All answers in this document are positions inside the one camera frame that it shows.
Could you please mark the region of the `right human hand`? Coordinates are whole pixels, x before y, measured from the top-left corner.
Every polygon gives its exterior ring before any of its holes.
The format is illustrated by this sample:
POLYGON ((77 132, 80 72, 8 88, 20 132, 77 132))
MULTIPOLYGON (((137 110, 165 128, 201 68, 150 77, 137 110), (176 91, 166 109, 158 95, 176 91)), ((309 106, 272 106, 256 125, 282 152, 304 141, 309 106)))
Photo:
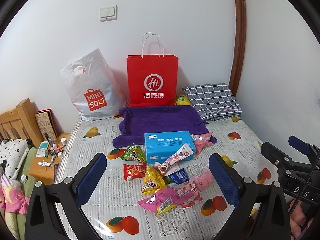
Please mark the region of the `right human hand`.
POLYGON ((302 232, 302 226, 306 222, 306 216, 303 213, 301 203, 302 202, 299 201, 295 207, 295 210, 290 216, 291 240, 294 240, 300 236, 302 232))

